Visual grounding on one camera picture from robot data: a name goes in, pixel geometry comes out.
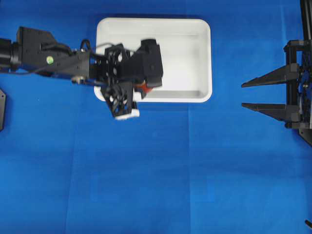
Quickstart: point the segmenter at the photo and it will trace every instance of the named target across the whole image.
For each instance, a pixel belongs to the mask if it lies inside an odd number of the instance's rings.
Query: white plastic tray
[[[204,102],[212,94],[210,27],[201,19],[105,18],[97,26],[97,44],[123,43],[137,49],[142,39],[160,45],[164,76],[144,102]],[[97,53],[103,54],[104,48]]]

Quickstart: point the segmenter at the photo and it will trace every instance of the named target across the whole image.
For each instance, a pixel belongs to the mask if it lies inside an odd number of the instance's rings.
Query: blue surface
[[[309,233],[311,147],[240,106],[285,102],[284,85],[240,85],[284,65],[283,46],[302,38],[299,1],[2,0],[0,37],[23,25],[77,48],[108,16],[207,21],[213,96],[116,122],[90,87],[1,75],[0,233]]]

